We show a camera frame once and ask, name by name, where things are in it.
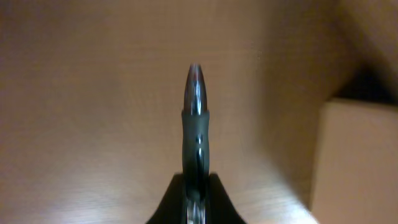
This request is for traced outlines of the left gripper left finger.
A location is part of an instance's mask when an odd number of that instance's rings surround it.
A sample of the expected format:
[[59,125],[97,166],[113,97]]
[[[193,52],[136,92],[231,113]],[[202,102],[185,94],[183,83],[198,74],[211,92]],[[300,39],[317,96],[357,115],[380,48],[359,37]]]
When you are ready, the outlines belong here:
[[183,174],[176,173],[146,224],[183,224],[185,219],[185,184]]

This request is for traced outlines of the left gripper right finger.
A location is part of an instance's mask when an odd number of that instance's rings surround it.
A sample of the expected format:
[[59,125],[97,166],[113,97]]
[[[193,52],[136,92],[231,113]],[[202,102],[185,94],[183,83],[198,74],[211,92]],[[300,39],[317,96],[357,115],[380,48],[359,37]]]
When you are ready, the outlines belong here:
[[206,190],[206,222],[211,224],[246,224],[236,211],[216,173],[208,177]]

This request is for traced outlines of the dark grey pen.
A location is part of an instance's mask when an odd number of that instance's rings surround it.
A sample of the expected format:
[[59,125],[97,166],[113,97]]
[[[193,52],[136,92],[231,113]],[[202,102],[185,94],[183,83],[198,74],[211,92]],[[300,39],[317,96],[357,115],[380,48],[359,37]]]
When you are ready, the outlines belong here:
[[201,66],[194,63],[188,71],[182,109],[182,165],[187,223],[206,223],[206,181],[210,166],[209,122],[205,79]]

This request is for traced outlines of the cardboard box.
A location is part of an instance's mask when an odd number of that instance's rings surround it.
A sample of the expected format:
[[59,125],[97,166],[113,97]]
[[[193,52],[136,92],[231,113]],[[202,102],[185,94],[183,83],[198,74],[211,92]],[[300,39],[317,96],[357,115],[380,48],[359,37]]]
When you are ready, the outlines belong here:
[[271,1],[259,137],[292,223],[397,222],[397,2]]

